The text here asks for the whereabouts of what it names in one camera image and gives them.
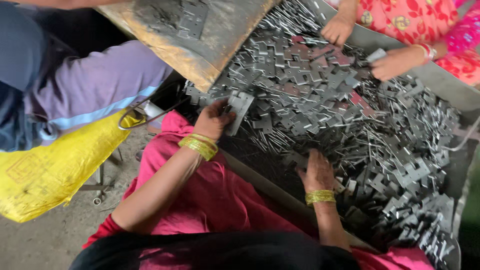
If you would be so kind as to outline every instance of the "red sleeve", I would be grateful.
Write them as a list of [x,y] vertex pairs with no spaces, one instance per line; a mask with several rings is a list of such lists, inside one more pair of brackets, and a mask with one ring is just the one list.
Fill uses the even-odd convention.
[[117,233],[121,233],[121,232],[124,232],[125,230],[122,229],[120,226],[118,226],[115,221],[113,221],[112,219],[112,215],[108,215],[108,217],[105,219],[105,221],[100,224],[100,226],[98,227],[98,230],[96,233],[94,233],[92,236],[90,236],[87,240],[87,243],[83,244],[82,245],[82,248],[85,249],[87,248],[88,246],[90,246],[93,242],[95,242],[96,240],[100,239],[100,238],[103,238],[103,237],[107,237],[107,236],[111,236],[111,235],[114,235],[114,234],[117,234]]

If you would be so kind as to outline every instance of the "yellow sack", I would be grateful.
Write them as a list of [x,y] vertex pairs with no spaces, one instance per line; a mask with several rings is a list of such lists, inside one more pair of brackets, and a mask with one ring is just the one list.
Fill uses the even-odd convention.
[[[125,111],[62,136],[52,145],[0,153],[0,214],[16,222],[34,219],[72,196],[130,131],[117,123]],[[127,116],[123,126],[137,120]]]

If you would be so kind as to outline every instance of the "floral dress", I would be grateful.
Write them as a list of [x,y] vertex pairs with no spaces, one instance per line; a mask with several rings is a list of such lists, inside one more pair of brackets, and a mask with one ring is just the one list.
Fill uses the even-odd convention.
[[444,40],[448,54],[435,63],[470,86],[480,84],[480,1],[458,20],[465,0],[359,0],[357,23],[405,44]]

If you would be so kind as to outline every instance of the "gold bangle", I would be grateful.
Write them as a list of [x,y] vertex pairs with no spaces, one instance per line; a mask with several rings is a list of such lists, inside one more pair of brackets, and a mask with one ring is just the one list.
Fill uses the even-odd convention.
[[200,134],[197,134],[197,133],[192,133],[189,136],[192,136],[192,137],[197,138],[197,139],[201,139],[202,141],[207,141],[207,142],[213,144],[216,147],[216,141],[210,139],[209,137],[206,137],[206,136],[203,136],[203,135],[200,135]]
[[314,190],[305,194],[305,201],[307,205],[311,205],[314,202],[334,202],[335,194],[331,190]]
[[215,144],[211,144],[210,142],[199,140],[190,135],[183,138],[178,143],[178,145],[180,147],[186,146],[192,150],[197,151],[200,155],[202,155],[202,157],[206,161],[211,160],[218,152],[218,147]]

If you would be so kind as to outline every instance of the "blue stripe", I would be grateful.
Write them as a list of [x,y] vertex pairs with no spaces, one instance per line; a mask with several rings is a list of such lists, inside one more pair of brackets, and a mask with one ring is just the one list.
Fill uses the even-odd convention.
[[69,129],[69,128],[72,128],[76,125],[92,123],[92,122],[95,122],[96,120],[98,120],[102,117],[105,117],[105,116],[109,115],[112,110],[126,108],[138,96],[145,96],[146,97],[146,96],[151,95],[157,88],[158,88],[158,86],[149,86],[149,87],[145,88],[144,90],[138,92],[138,94],[136,96],[122,99],[120,101],[117,101],[115,103],[110,104],[108,107],[105,107],[103,109],[96,110],[96,111],[91,112],[91,113],[76,115],[76,116],[73,116],[71,118],[58,118],[58,119],[50,120],[49,123],[54,124],[60,130]]

